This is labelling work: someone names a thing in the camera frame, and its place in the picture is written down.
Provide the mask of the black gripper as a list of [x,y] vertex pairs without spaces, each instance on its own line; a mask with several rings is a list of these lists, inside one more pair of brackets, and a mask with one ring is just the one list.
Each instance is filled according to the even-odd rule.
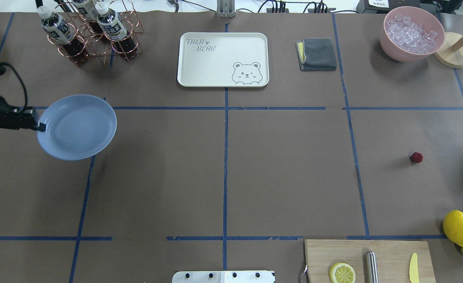
[[46,131],[44,123],[38,123],[37,112],[34,107],[16,107],[9,105],[0,96],[0,128],[2,129],[32,129],[40,132]]

